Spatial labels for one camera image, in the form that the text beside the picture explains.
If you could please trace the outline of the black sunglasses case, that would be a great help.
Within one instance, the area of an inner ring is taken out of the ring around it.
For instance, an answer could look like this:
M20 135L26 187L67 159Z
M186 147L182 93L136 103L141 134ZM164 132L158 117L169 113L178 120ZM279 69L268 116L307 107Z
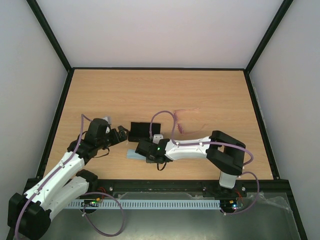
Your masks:
M158 135L161 133L161 124L153 123L151 126L151 135ZM131 122L128 134L128 141L138 143L139 141L149 141L150 137L150 123L149 122Z

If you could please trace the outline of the light blue cleaning cloth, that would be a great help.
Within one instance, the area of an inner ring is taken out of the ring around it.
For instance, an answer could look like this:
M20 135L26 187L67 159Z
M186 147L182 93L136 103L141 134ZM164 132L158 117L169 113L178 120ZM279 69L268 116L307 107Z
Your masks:
M129 149L127 151L126 158L134 159L134 160L144 160L144 161L146 160L145 156L136 153L134 149Z

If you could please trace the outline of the pink sunglasses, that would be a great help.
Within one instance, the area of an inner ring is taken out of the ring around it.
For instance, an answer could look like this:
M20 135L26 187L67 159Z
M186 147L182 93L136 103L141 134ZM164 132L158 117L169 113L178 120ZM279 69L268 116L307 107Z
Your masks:
M176 118L176 128L181 135L194 135L202 131L206 124L198 122L195 115L199 113L200 107L189 109L176 109L173 115Z

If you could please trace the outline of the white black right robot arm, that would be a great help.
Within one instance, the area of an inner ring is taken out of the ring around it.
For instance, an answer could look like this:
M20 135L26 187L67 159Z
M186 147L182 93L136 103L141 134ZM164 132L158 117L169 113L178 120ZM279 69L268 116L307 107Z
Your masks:
M135 152L148 163L166 164L181 159L207 159L220 170L218 191L229 196L236 189L236 179L243 173L246 145L234 137L214 130L210 136L175 140L155 136L142 140Z

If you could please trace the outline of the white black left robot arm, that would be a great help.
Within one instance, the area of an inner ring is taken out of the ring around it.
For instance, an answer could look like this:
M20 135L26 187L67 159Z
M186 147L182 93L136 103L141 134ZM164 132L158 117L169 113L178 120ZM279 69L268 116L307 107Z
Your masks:
M8 203L7 224L14 228L18 240L24 236L40 239L52 220L74 199L85 195L106 195L98 190L98 176L84 166L98 151L127 140L129 131L123 126L111 128L106 118L90 121L88 130L80 130L57 165L25 193L15 193Z

